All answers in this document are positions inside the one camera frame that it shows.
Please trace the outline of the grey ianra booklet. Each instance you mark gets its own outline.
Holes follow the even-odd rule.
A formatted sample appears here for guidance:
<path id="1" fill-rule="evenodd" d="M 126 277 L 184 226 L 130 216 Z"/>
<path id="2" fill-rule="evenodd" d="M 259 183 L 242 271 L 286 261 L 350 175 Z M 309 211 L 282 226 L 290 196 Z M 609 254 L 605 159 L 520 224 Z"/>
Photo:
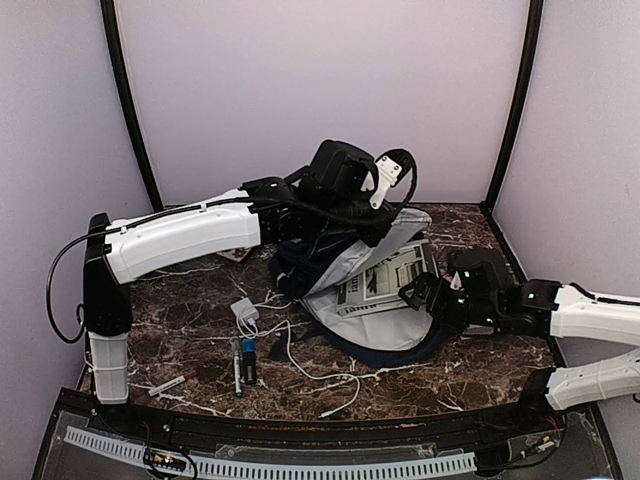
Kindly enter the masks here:
<path id="1" fill-rule="evenodd" d="M 429 240 L 411 241 L 378 264 L 337 287 L 337 313 L 343 318 L 407 307 L 401 287 L 419 274 L 440 276 Z"/>

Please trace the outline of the navy blue student backpack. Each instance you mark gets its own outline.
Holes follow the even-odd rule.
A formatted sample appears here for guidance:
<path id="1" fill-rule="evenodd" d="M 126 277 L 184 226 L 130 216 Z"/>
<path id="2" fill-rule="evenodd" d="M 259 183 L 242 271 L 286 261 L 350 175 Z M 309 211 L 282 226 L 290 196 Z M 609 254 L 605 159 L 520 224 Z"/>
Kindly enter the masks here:
<path id="1" fill-rule="evenodd" d="M 346 230 L 285 241 L 268 268 L 279 290 L 301 304 L 336 348 L 372 368 L 405 366 L 450 336 L 443 321 L 399 295 L 421 274 L 439 273 L 423 236 L 431 223 L 427 212 L 405 208 L 374 247 Z"/>

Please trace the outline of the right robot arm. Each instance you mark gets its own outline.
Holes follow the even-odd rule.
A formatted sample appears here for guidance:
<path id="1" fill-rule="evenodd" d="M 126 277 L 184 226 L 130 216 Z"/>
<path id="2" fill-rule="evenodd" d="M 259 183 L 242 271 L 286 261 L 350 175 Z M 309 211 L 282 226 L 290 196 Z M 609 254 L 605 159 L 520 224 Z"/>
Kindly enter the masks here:
<path id="1" fill-rule="evenodd" d="M 578 405 L 639 396 L 638 298 L 590 292 L 575 282 L 516 284 L 500 255 L 483 248 L 456 254 L 449 268 L 450 279 L 421 273 L 400 288 L 399 297 L 456 333 L 475 325 L 496 333 L 586 338 L 632 348 L 587 365 L 534 371 L 510 413 L 517 432 L 530 434 L 548 417 Z"/>

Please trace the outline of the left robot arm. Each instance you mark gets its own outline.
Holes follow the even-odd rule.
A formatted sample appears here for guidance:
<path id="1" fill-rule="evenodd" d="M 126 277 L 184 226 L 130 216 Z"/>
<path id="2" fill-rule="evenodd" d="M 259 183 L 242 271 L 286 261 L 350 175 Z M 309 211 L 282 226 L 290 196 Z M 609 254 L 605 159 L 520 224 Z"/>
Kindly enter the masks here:
<path id="1" fill-rule="evenodd" d="M 133 324 L 129 286 L 167 266 L 233 249 L 310 240 L 330 229 L 377 245 L 401 208 L 386 200 L 405 177 L 417 176 L 413 156 L 392 149 L 379 157 L 337 140 L 323 141 L 311 162 L 285 177 L 243 183 L 221 195 L 158 213 L 111 221 L 91 218 L 86 234 L 54 257 L 57 265 L 84 244 L 79 333 L 88 339 L 95 397 L 101 417 L 120 436 L 141 427 L 130 406 L 128 336 Z"/>

